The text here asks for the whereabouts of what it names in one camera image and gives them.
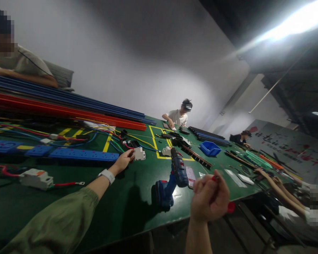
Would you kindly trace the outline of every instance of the man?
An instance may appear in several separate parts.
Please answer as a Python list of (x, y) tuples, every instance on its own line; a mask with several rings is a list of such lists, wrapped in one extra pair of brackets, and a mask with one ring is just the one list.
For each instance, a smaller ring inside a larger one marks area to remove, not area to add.
[(172, 110), (168, 114), (163, 114), (162, 117), (169, 122), (169, 126), (172, 130), (176, 130), (174, 124), (186, 127), (187, 112), (192, 109), (191, 100), (185, 99), (181, 104), (180, 109)]
[[(87, 187), (47, 206), (31, 219), (0, 251), (0, 254), (73, 253), (86, 234), (100, 199), (114, 182), (115, 176), (121, 173), (134, 158), (134, 150), (126, 151), (119, 156), (113, 166), (100, 173), (100, 176)], [(199, 178), (194, 183), (193, 192), (186, 254), (211, 254), (207, 223), (220, 219), (227, 212), (230, 191), (225, 180), (215, 170), (214, 175)]]
[(13, 23), (0, 11), (0, 76), (58, 88), (45, 62), (14, 43)]
[(252, 134), (250, 133), (250, 131), (243, 131), (241, 134), (231, 135), (230, 141), (250, 148), (251, 146), (246, 142), (246, 140), (248, 139), (248, 137), (251, 136)]
[[(273, 179), (262, 169), (257, 169), (269, 182), (272, 189), (281, 197), (290, 207), (290, 209), (279, 206), (278, 218), (282, 220), (288, 228), (302, 240), (318, 242), (318, 209), (311, 209), (305, 207), (295, 196), (289, 193), (283, 186), (283, 183), (278, 177)], [(271, 221), (271, 226), (284, 238), (293, 239), (274, 219)]]

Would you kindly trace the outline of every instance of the chair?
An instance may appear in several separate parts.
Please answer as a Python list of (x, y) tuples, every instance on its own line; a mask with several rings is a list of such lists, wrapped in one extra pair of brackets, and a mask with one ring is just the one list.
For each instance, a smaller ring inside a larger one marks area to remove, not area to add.
[(59, 65), (55, 65), (54, 63), (45, 60), (44, 62), (53, 74), (53, 76), (55, 77), (55, 79), (57, 80), (59, 89), (68, 92), (73, 92), (74, 89), (71, 88), (71, 84), (74, 71), (68, 70), (66, 68), (63, 68)]

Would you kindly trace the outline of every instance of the wristwatch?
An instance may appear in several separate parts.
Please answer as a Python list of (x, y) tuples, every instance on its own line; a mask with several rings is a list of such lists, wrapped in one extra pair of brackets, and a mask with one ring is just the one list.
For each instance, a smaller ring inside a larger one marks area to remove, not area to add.
[(115, 180), (115, 177), (114, 175), (109, 172), (107, 169), (104, 169), (102, 172), (100, 172), (100, 174), (98, 174), (97, 178), (100, 177), (100, 176), (104, 176), (106, 177), (109, 181), (110, 181), (110, 185), (114, 182)]

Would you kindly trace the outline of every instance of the white circuit breaker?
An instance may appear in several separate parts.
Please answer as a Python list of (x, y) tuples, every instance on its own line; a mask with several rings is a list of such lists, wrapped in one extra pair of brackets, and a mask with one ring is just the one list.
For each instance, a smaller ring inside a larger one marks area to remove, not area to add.
[(29, 169), (19, 175), (20, 183), (24, 186), (31, 186), (41, 190), (47, 190), (53, 184), (53, 177), (46, 171)]
[(162, 150), (163, 155), (171, 156), (171, 147), (167, 146)]
[(143, 161), (146, 159), (145, 151), (142, 150), (142, 147), (137, 147), (134, 149), (135, 161)]

